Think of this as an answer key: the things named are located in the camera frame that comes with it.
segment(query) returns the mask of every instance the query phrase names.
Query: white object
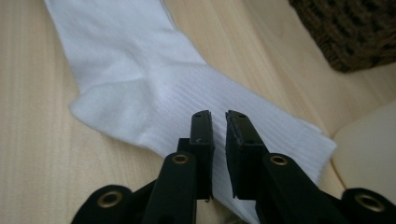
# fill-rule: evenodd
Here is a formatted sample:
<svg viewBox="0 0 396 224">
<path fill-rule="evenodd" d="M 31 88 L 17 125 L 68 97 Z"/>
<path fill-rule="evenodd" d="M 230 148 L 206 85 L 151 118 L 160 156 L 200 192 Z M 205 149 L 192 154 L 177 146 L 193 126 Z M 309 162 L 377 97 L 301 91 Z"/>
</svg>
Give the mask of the white object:
<svg viewBox="0 0 396 224">
<path fill-rule="evenodd" d="M 346 187 L 396 203 L 396 101 L 342 128 L 334 140 L 334 166 Z"/>
<path fill-rule="evenodd" d="M 318 182 L 335 148 L 316 127 L 231 81 L 198 54 L 160 0 L 46 0 L 80 96 L 70 108 L 95 130 L 161 156 L 188 137 L 191 115 L 212 112 L 214 196 L 258 223 L 254 202 L 232 198 L 225 112 L 250 117 L 269 150 L 294 158 Z"/>
</svg>

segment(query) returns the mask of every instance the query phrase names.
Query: wood grain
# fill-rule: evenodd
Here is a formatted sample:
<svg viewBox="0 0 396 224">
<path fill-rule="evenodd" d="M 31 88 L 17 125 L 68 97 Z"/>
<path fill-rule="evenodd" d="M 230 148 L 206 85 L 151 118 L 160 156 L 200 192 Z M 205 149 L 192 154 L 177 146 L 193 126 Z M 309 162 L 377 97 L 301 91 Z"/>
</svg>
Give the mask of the wood grain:
<svg viewBox="0 0 396 224">
<path fill-rule="evenodd" d="M 286 0 L 165 3 L 208 63 L 330 137 L 396 99 L 396 64 L 334 72 Z M 0 223 L 70 222 L 94 190 L 156 178 L 163 159 L 75 120 L 77 97 L 44 2 L 0 0 Z M 330 164 L 320 187 L 343 190 Z M 198 223 L 235 219 L 199 203 Z"/>
</svg>

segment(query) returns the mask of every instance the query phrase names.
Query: white sock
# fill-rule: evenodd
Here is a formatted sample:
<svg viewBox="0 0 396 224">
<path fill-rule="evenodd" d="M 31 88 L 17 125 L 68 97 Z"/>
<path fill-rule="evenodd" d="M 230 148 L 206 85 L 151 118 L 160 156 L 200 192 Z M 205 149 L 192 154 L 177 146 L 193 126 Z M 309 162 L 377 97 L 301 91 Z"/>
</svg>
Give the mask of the white sock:
<svg viewBox="0 0 396 224">
<path fill-rule="evenodd" d="M 249 223 L 254 202 L 233 199 L 225 160 L 225 112 L 250 117 L 272 152 L 294 158 L 318 183 L 335 143 L 207 65 L 161 0 L 46 0 L 75 75 L 74 116 L 161 156 L 189 137 L 191 115 L 210 110 L 214 196 Z"/>
</svg>

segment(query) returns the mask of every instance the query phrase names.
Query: wicker basket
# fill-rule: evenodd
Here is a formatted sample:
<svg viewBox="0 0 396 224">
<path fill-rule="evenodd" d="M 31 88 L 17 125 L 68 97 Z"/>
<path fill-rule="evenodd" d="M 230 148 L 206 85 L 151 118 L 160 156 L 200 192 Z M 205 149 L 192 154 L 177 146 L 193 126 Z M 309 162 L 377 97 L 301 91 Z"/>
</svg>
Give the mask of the wicker basket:
<svg viewBox="0 0 396 224">
<path fill-rule="evenodd" d="M 290 0 L 329 64 L 352 72 L 396 61 L 395 0 Z"/>
</svg>

